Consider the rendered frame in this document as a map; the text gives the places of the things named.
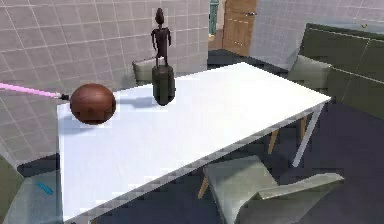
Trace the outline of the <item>teal picture frame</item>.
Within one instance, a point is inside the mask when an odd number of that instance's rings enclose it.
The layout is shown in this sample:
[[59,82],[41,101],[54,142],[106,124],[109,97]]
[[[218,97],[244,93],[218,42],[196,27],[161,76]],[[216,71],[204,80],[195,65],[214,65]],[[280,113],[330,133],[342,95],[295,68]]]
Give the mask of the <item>teal picture frame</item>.
[[210,0],[210,11],[209,11],[209,34],[210,35],[214,35],[216,33],[218,6],[219,6],[219,0]]

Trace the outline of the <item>dark brown figure statue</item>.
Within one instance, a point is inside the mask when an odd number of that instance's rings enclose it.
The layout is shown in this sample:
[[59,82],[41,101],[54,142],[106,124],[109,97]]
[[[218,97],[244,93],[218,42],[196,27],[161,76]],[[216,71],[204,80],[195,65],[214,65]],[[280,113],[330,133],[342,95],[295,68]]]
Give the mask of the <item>dark brown figure statue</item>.
[[151,32],[152,45],[156,50],[155,66],[152,68],[153,96],[156,102],[165,106],[175,97],[175,78],[173,68],[168,64],[168,47],[171,45],[171,32],[164,27],[163,10],[155,14],[158,27]]

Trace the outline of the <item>grey-green chair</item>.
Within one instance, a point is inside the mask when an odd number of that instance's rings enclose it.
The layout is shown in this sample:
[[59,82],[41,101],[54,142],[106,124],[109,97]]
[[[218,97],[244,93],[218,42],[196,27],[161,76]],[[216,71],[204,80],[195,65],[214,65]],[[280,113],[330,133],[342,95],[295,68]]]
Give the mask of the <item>grey-green chair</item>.
[[223,224],[296,224],[344,182],[323,173],[280,185],[257,156],[209,164],[204,175]]
[[138,86],[152,83],[152,72],[155,72],[155,81],[160,82],[166,79],[164,75],[165,60],[163,57],[156,59],[151,57],[132,62],[135,80]]
[[[309,57],[298,55],[291,70],[288,72],[287,79],[300,84],[306,88],[326,95],[327,77],[331,71],[331,64],[316,61]],[[300,119],[300,138],[303,139],[306,134],[308,115]],[[279,133],[279,129],[271,133],[268,145],[268,154],[271,154]]]

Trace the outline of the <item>dark green cupboard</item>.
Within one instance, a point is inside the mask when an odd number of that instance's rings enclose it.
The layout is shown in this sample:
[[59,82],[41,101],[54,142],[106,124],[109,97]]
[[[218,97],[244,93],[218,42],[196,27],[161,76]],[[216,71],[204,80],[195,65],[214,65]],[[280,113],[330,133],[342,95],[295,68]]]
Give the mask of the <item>dark green cupboard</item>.
[[331,65],[329,95],[384,120],[384,31],[308,23],[300,54]]

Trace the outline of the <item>blue flat object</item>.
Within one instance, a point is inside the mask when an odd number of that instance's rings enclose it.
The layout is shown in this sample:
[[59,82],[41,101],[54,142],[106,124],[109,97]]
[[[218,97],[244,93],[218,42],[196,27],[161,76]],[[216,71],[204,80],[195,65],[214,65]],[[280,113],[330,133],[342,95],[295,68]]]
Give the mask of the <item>blue flat object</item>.
[[43,190],[46,194],[49,194],[49,195],[52,195],[52,194],[53,194],[53,190],[52,190],[49,186],[47,186],[47,185],[45,185],[45,184],[43,184],[43,183],[41,183],[41,182],[38,182],[38,183],[37,183],[37,186],[38,186],[41,190]]

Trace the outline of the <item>brown basketball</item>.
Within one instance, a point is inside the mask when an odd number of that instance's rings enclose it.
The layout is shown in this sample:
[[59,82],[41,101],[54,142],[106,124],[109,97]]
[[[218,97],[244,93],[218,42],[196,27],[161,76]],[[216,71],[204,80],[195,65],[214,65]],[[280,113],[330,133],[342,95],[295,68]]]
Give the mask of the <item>brown basketball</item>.
[[115,113],[116,99],[107,87],[88,83],[78,87],[70,97],[70,110],[84,124],[99,125]]

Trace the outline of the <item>white table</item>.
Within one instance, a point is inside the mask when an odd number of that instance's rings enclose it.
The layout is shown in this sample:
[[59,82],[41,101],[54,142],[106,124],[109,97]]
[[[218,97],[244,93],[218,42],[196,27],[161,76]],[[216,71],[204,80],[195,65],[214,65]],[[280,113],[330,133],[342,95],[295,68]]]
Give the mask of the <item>white table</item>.
[[151,85],[115,94],[107,122],[85,125],[57,108],[64,224],[90,220],[304,116],[328,96],[245,62],[175,80],[160,106]]

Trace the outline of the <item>brown wooden door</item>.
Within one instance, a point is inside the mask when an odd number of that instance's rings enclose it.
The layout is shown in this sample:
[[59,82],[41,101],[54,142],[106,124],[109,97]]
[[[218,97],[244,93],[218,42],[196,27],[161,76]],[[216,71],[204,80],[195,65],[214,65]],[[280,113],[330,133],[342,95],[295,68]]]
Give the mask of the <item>brown wooden door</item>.
[[222,47],[240,56],[248,56],[253,34],[258,0],[226,0]]

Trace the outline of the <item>pink baseball bat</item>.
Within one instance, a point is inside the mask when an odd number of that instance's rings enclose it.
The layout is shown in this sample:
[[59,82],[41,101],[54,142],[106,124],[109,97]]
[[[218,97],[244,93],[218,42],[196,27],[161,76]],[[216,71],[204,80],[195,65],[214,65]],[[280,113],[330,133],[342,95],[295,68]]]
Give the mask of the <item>pink baseball bat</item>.
[[21,93],[27,93],[27,94],[32,94],[32,95],[39,95],[39,96],[45,96],[45,97],[50,97],[50,98],[55,98],[55,99],[60,99],[60,100],[70,100],[70,95],[68,94],[63,94],[63,93],[58,93],[58,92],[47,92],[43,90],[38,90],[38,89],[32,89],[32,88],[27,88],[23,86],[16,86],[16,85],[11,85],[11,84],[5,84],[5,83],[0,83],[0,89],[4,90],[10,90],[10,91],[15,91],[15,92],[21,92]]

